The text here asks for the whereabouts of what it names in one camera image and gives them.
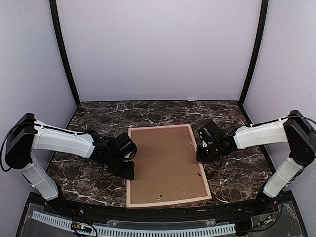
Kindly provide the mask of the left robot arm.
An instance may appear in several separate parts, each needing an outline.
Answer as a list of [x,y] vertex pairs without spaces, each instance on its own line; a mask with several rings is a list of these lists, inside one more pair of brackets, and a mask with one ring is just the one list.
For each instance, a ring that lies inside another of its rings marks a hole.
[[28,183],[50,202],[59,215],[66,215],[70,205],[62,199],[62,191],[39,165],[33,151],[49,150],[96,160],[114,176],[134,179],[136,144],[127,133],[105,136],[93,130],[71,131],[45,124],[26,113],[8,131],[0,147],[3,172],[19,171]]

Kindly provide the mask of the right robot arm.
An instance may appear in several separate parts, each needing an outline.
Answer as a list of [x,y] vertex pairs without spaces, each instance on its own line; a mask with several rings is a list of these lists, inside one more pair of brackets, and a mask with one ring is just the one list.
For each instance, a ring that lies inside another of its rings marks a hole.
[[233,151],[267,144],[287,143],[290,153],[253,201],[252,210],[263,214],[271,202],[296,176],[316,158],[316,122],[298,110],[289,115],[259,124],[240,126],[231,131],[220,129],[210,121],[199,131],[202,145],[197,146],[198,162],[220,161]]

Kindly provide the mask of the black front rail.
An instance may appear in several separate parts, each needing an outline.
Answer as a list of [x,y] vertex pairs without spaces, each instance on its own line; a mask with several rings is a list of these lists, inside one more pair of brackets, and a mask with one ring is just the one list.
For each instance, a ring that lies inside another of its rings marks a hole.
[[65,200],[68,214],[76,220],[90,223],[106,223],[115,221],[135,222],[177,222],[215,219],[217,221],[243,221],[259,214],[276,214],[280,211],[277,205],[270,204],[265,209],[256,210],[255,200],[242,201],[231,204],[194,206],[194,207],[165,207],[149,209],[127,209],[94,205],[83,202]]

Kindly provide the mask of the right black corner post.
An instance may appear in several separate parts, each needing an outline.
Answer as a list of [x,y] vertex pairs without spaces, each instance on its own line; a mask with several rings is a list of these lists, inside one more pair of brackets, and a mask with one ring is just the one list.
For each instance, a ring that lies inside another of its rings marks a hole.
[[259,14],[259,20],[258,20],[258,26],[256,30],[254,46],[253,46],[245,82],[244,82],[242,92],[239,98],[239,103],[242,106],[244,105],[246,101],[246,97],[249,92],[251,81],[252,81],[253,74],[255,71],[255,67],[256,67],[256,63],[257,63],[257,59],[258,59],[258,55],[259,55],[259,51],[261,47],[262,37],[264,33],[264,28],[265,28],[265,22],[266,22],[266,17],[267,17],[267,12],[268,12],[268,4],[269,4],[268,0],[261,1],[260,14]]

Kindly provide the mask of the black corner post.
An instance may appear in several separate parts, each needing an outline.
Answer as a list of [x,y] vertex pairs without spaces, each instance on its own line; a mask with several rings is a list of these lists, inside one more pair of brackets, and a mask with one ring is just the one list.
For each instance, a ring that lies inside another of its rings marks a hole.
[[268,0],[261,1],[260,14],[259,14],[259,20],[258,20],[258,26],[256,30],[254,46],[253,46],[245,82],[244,82],[242,92],[239,98],[239,103],[242,106],[244,105],[246,101],[246,97],[249,92],[251,81],[252,81],[253,74],[255,71],[255,67],[256,67],[256,63],[257,63],[257,59],[258,59],[258,55],[259,55],[259,51],[261,47],[262,37],[264,33],[264,28],[265,28],[265,22],[266,22],[266,17],[267,17],[267,12],[268,12],[268,4],[269,4]]
[[51,12],[51,17],[52,17],[52,21],[53,21],[55,36],[56,36],[56,40],[57,40],[57,45],[58,45],[61,61],[63,64],[63,68],[65,71],[66,79],[67,79],[69,88],[71,90],[73,100],[74,100],[76,106],[78,107],[81,104],[81,101],[80,101],[79,93],[78,93],[76,85],[75,85],[75,81],[73,78],[69,59],[68,59],[67,52],[66,52],[66,47],[65,47],[65,43],[64,43],[64,39],[63,39],[63,35],[62,35],[61,23],[60,23],[59,14],[58,14],[57,1],[56,0],[49,0],[49,5],[50,5],[50,12]]

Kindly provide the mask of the left black corner post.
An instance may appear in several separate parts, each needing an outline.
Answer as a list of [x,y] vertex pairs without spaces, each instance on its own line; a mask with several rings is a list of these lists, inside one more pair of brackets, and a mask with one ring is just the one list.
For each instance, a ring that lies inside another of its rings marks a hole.
[[73,78],[69,59],[68,59],[67,52],[66,52],[66,47],[65,47],[65,43],[64,43],[64,39],[63,39],[63,35],[62,35],[61,23],[60,23],[59,14],[58,14],[57,1],[56,0],[49,0],[49,5],[50,5],[50,12],[51,12],[51,17],[52,17],[52,21],[53,21],[55,36],[56,36],[56,40],[57,40],[57,45],[58,45],[61,61],[63,64],[63,68],[65,71],[66,79],[67,79],[69,88],[71,90],[73,100],[74,100],[76,106],[78,107],[81,104],[81,101],[80,101],[79,93],[78,93],[76,85],[75,85],[75,81]]

